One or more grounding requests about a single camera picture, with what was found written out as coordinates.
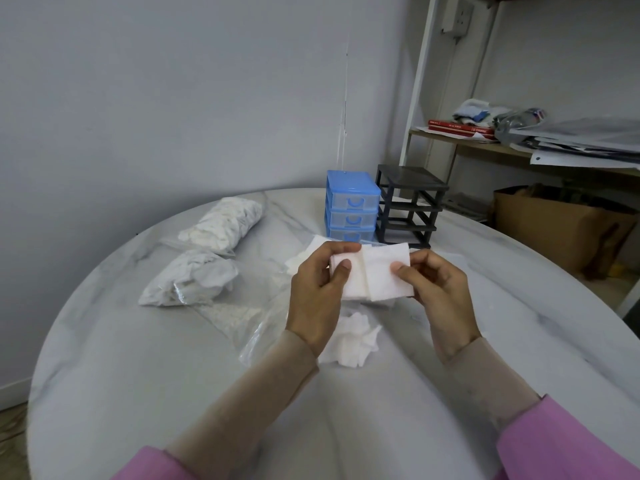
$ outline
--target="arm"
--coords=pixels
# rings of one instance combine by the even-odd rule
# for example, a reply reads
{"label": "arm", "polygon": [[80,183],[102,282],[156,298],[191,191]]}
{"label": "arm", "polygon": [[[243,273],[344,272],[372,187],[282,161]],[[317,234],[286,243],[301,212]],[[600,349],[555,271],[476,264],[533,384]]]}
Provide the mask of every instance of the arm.
{"label": "arm", "polygon": [[496,480],[640,480],[640,470],[549,396],[540,400],[481,337],[464,272],[429,250],[412,253],[411,264],[392,271],[425,307],[439,359],[501,431]]}
{"label": "arm", "polygon": [[326,242],[318,248],[291,281],[286,330],[267,355],[165,451],[142,448],[114,480],[227,478],[316,374],[351,269],[345,260],[330,279],[329,259],[359,249],[353,242]]}

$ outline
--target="black drawer organizer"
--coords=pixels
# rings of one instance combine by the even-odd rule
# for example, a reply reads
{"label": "black drawer organizer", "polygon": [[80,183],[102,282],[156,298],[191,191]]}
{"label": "black drawer organizer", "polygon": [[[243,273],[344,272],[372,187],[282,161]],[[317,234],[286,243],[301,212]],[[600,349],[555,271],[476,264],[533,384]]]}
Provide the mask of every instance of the black drawer organizer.
{"label": "black drawer organizer", "polygon": [[[388,230],[411,232],[418,242],[410,242],[411,248],[430,248],[431,234],[436,231],[436,217],[442,210],[442,199],[449,186],[441,179],[418,166],[378,165],[376,185],[380,187],[381,204],[378,206],[376,236],[384,244],[396,244],[385,238]],[[394,200],[395,190],[413,191],[411,202]],[[426,203],[418,203],[418,198]],[[393,209],[394,217],[389,217]],[[414,222],[419,217],[421,223]]]}

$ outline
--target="power socket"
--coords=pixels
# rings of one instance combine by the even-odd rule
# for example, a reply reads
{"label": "power socket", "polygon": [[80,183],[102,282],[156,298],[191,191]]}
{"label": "power socket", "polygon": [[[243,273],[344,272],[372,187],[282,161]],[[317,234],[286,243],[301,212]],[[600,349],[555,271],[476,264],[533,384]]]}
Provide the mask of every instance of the power socket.
{"label": "power socket", "polygon": [[474,5],[469,0],[447,0],[442,17],[442,33],[460,38],[467,35]]}

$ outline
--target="wooden shelf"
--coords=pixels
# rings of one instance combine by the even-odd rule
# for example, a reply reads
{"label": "wooden shelf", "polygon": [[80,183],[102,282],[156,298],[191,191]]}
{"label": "wooden shelf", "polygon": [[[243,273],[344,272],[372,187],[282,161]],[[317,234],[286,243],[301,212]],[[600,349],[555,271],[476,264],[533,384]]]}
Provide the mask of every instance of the wooden shelf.
{"label": "wooden shelf", "polygon": [[[504,146],[502,144],[499,143],[477,143],[475,141],[470,141],[468,139],[457,139],[457,138],[451,138],[449,136],[441,136],[439,134],[434,134],[434,133],[427,133],[426,131],[421,131],[418,128],[411,128],[409,130],[409,134],[410,135],[415,135],[415,136],[422,136],[425,138],[430,138],[430,139],[436,139],[438,141],[444,141],[445,143],[451,143],[451,144],[456,144],[459,146],[464,146],[466,148],[475,148],[476,150],[482,150],[484,152],[490,152],[490,153],[501,153],[503,155],[510,155],[513,157],[517,157],[519,159],[524,159],[526,158],[527,160],[531,159],[531,153],[526,153],[526,152],[519,152],[517,150],[514,150],[513,148],[510,148],[508,146]],[[549,168],[554,168],[552,166],[547,166],[547,165],[533,165],[531,167],[532,170],[537,170],[540,169],[540,167],[546,167],[547,169]],[[557,168],[575,168],[575,167],[557,167]],[[633,169],[633,168],[593,168],[594,170],[599,170],[599,171],[606,171],[609,173],[619,173],[622,175],[631,175],[632,177],[640,177],[640,171]]]}

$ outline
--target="clear plastic bottle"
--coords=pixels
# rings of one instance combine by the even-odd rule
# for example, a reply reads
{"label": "clear plastic bottle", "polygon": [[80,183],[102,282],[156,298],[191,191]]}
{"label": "clear plastic bottle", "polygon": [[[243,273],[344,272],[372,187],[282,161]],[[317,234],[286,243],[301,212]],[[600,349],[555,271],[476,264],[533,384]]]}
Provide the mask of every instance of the clear plastic bottle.
{"label": "clear plastic bottle", "polygon": [[537,107],[530,107],[524,111],[511,111],[496,117],[495,137],[501,144],[510,145],[512,143],[522,143],[527,136],[509,133],[509,130],[525,128],[540,123],[546,117],[544,110]]}

